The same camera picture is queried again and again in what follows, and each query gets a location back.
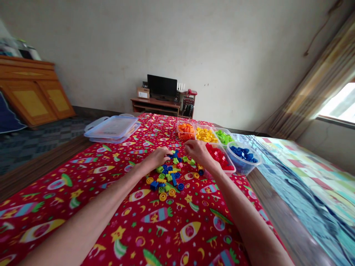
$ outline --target cabinet door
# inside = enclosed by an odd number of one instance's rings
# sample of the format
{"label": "cabinet door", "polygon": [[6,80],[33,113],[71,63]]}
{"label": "cabinet door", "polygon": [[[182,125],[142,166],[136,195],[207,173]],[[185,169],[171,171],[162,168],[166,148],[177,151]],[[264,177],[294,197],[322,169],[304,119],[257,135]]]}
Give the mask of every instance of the cabinet door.
{"label": "cabinet door", "polygon": [[74,109],[59,81],[37,81],[37,83],[59,119],[75,116]]}
{"label": "cabinet door", "polygon": [[57,120],[41,89],[33,81],[0,81],[0,87],[28,126]]}

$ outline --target speaker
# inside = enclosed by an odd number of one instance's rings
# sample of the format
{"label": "speaker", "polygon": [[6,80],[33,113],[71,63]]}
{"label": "speaker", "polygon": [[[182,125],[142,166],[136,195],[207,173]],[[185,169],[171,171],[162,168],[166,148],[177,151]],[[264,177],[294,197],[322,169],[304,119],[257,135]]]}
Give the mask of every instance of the speaker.
{"label": "speaker", "polygon": [[173,101],[174,102],[178,102],[179,101],[179,95],[180,95],[180,93],[176,93],[176,96],[174,96],[174,99],[173,99]]}

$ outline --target computer screen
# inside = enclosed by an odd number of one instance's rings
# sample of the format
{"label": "computer screen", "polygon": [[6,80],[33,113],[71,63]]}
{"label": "computer screen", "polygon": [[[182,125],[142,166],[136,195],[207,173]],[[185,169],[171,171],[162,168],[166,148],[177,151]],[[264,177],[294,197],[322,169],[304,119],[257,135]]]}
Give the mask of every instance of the computer screen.
{"label": "computer screen", "polygon": [[163,78],[159,76],[148,76],[148,88],[151,93],[164,95],[164,96],[176,96],[176,90],[178,81],[176,79]]}

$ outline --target red blocks in bin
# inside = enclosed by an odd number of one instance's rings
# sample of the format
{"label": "red blocks in bin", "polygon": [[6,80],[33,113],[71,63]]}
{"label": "red blocks in bin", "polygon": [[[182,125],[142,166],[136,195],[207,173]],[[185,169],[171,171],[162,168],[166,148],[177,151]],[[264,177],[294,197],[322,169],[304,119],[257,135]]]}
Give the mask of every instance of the red blocks in bin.
{"label": "red blocks in bin", "polygon": [[228,161],[226,157],[224,156],[224,153],[219,149],[219,148],[213,148],[213,146],[209,143],[206,143],[206,148],[209,152],[209,154],[212,156],[212,158],[219,162],[223,170],[233,170],[233,166],[228,165]]}

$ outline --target window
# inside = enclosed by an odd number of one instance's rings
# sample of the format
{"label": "window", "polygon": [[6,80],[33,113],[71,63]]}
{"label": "window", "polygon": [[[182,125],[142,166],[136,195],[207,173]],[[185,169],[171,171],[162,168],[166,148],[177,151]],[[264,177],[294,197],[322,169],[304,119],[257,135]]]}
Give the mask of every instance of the window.
{"label": "window", "polygon": [[346,84],[320,111],[321,117],[355,123],[355,82]]}

